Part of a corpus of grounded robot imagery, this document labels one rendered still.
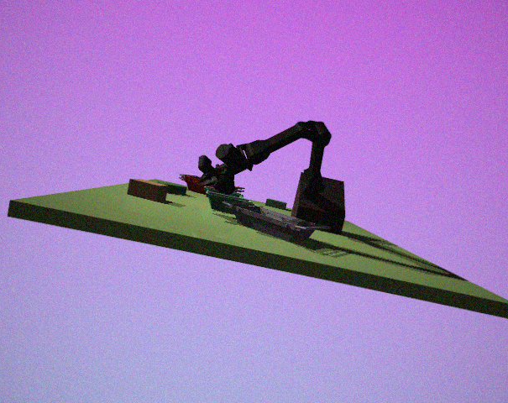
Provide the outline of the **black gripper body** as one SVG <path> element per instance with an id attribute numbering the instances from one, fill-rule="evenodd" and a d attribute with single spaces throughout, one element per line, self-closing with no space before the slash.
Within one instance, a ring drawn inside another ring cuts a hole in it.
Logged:
<path id="1" fill-rule="evenodd" d="M 216 177 L 216 174 L 218 172 L 228 172 L 229 173 L 229 177 L 233 177 L 235 176 L 235 174 L 229 169 L 229 166 L 226 165 L 225 163 L 219 165 L 219 164 L 216 164 L 216 168 L 214 168 L 212 166 L 212 161 L 206 157 L 205 155 L 202 155 L 199 157 L 199 161 L 198 161 L 198 169 L 204 173 L 204 174 L 207 174 L 210 178 L 212 177 Z M 216 177 L 217 178 L 217 177 Z"/>

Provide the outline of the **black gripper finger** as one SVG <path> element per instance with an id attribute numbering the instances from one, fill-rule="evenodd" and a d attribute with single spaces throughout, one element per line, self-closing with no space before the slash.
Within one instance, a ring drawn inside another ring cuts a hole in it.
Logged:
<path id="1" fill-rule="evenodd" d="M 206 180 L 212 180 L 212 178 L 210 178 L 207 174 L 204 174 L 202 175 L 202 177 L 199 179 L 198 183 L 202 183 L 203 181 L 206 181 Z"/>
<path id="2" fill-rule="evenodd" d="M 202 183 L 202 186 L 214 186 L 215 182 L 216 182 L 217 178 L 214 176 L 212 177 L 212 180 L 206 180 Z"/>

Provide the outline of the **brown rectangular block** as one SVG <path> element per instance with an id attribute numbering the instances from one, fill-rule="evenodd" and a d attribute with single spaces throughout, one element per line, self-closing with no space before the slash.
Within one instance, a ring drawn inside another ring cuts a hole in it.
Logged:
<path id="1" fill-rule="evenodd" d="M 127 194 L 156 202 L 165 201 L 168 187 L 153 181 L 129 179 Z"/>

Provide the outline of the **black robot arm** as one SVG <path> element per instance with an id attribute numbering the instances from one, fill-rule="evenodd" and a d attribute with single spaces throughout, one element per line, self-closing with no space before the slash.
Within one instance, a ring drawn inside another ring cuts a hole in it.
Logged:
<path id="1" fill-rule="evenodd" d="M 308 130 L 309 129 L 309 130 Z M 322 183 L 321 165 L 324 148 L 329 144 L 332 135 L 323 122 L 307 121 L 298 122 L 266 140 L 255 140 L 248 144 L 236 145 L 221 144 L 216 150 L 216 157 L 229 166 L 236 175 L 244 170 L 252 171 L 254 165 L 266 160 L 269 155 L 298 139 L 307 139 L 312 142 L 312 151 L 309 168 L 304 170 L 303 176 L 306 184 L 302 187 L 304 198 L 318 199 L 318 193 L 325 189 Z M 245 154 L 247 159 L 245 157 Z M 233 177 L 228 172 L 218 172 L 214 188 L 219 193 L 231 194 L 234 188 L 231 186 Z"/>

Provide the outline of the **green plastic tray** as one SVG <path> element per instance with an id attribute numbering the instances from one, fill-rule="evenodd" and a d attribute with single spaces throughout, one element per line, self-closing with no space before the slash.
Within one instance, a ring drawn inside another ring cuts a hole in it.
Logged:
<path id="1" fill-rule="evenodd" d="M 209 189 L 209 188 L 206 188 L 206 187 L 204 188 L 204 190 L 205 191 L 219 193 L 219 191 L 217 191 L 217 190 Z M 226 195 L 224 193 L 219 193 L 219 194 Z M 235 197 L 239 197 L 239 198 L 245 199 L 244 195 L 238 195 L 238 194 L 233 194 L 233 193 L 227 194 L 227 196 L 235 196 Z M 233 199 L 233 198 L 229 198 L 229 197 L 225 197 L 225 196 L 217 196 L 217 195 L 213 195 L 213 194 L 210 194 L 210 193 L 207 193 L 206 197 L 209 198 L 209 202 L 210 202 L 210 205 L 211 205 L 212 209 L 216 209 L 216 210 L 220 210 L 220 211 L 225 211 L 225 212 L 233 212 L 234 213 L 234 210 L 232 210 L 232 208 L 225 207 L 226 205 L 223 204 L 223 202 L 252 203 L 251 201 L 242 201 L 242 200 Z"/>

